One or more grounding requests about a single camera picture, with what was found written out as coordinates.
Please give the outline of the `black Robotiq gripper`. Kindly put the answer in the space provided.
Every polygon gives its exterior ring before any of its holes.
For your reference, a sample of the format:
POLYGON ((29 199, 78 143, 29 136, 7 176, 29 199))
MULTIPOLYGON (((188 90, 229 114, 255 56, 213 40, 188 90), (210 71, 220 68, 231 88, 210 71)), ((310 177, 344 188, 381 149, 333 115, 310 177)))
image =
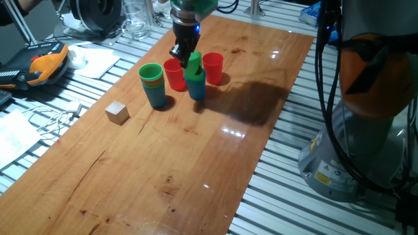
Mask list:
POLYGON ((190 54, 195 51, 200 39, 200 24, 182 25, 174 22, 173 32, 176 37, 175 46, 169 53, 180 62, 182 68, 186 68, 190 54))

